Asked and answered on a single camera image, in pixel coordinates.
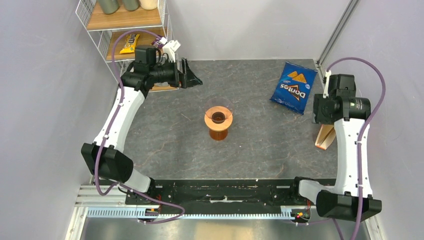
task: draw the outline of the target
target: gray marble tabletop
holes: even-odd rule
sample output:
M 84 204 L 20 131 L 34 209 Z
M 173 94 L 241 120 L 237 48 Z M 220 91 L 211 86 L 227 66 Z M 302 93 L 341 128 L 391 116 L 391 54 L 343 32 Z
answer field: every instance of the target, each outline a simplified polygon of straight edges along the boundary
M 315 69 L 311 59 L 288 60 Z M 124 153 L 154 179 L 335 178 L 337 143 L 315 146 L 320 126 L 312 123 L 318 75 L 304 115 L 271 102 L 286 60 L 191 61 L 203 85 L 151 92 L 136 113 Z M 205 103 L 233 102 L 228 136 L 215 141 L 205 125 Z

